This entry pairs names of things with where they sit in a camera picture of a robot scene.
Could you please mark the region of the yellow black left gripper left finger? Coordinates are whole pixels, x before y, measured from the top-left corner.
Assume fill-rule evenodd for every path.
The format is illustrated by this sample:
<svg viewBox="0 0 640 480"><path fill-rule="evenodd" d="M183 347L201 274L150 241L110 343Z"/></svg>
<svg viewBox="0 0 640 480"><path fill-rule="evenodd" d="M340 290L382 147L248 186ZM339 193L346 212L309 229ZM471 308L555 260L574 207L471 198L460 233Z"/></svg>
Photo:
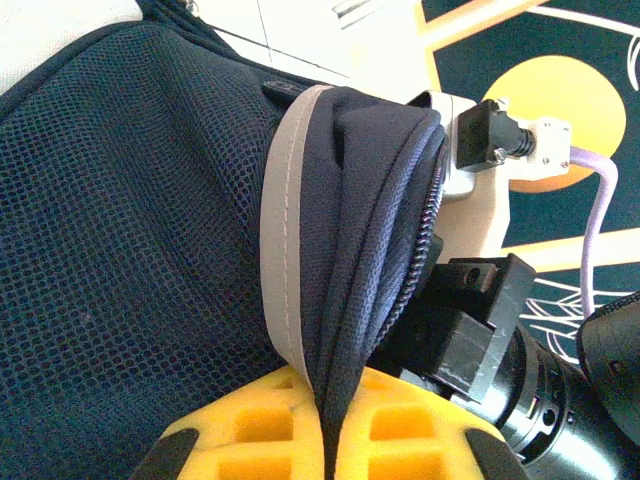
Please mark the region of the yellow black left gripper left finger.
<svg viewBox="0 0 640 480"><path fill-rule="evenodd" d="M307 383L280 368L173 422L133 479L323 479L318 412Z"/></svg>

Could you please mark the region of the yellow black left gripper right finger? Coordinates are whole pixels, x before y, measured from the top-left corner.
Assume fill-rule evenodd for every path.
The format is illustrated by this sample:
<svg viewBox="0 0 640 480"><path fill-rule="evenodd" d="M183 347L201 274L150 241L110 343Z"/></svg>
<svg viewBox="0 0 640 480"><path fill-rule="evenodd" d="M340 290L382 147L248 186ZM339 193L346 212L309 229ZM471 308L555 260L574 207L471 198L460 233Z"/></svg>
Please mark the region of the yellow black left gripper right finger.
<svg viewBox="0 0 640 480"><path fill-rule="evenodd" d="M523 479L489 422L374 369L363 372L340 432L336 479Z"/></svg>

